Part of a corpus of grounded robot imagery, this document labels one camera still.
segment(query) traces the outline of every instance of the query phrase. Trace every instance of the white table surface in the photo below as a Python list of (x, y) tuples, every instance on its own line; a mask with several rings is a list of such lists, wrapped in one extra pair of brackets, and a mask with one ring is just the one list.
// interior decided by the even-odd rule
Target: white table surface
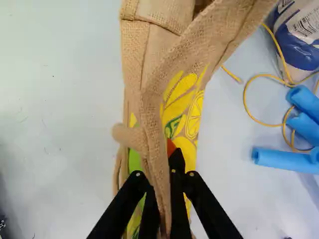
[[(244, 82), (260, 73), (279, 76), (273, 44), (263, 29), (247, 39), (225, 66)], [(249, 118), (243, 107), (243, 87), (221, 69), (208, 83), (197, 171), (244, 238), (319, 238), (318, 176), (253, 163), (252, 146), (289, 147), (281, 128), (264, 127)], [(247, 91), (253, 115), (268, 123), (281, 122), (289, 107), (287, 90), (267, 79), (257, 79)], [(192, 221), (197, 238), (206, 238), (197, 216), (193, 215)]]
[[(119, 0), (0, 2), (0, 207), (17, 239), (85, 238), (112, 199), (119, 8)], [(226, 66), (245, 81), (275, 73), (268, 43), (256, 32)], [(207, 85), (198, 171), (246, 239), (319, 238), (316, 178), (251, 162), (253, 145), (288, 148), (280, 129), (251, 121), (242, 91), (223, 71)], [(286, 91), (256, 82), (252, 112), (280, 121)], [(205, 238), (196, 216), (191, 227)]]

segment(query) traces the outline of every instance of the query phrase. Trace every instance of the blue pool noodle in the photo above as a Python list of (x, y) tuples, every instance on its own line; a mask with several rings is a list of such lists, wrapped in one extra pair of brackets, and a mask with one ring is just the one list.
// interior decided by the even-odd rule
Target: blue pool noodle
[(319, 147), (315, 147), (310, 154), (254, 147), (252, 159), (255, 164), (266, 167), (319, 174)]
[(319, 98), (306, 86), (291, 88), (286, 95), (286, 100), (319, 123)]
[(292, 127), (313, 146), (319, 146), (319, 125), (305, 113), (289, 118), (287, 125)]

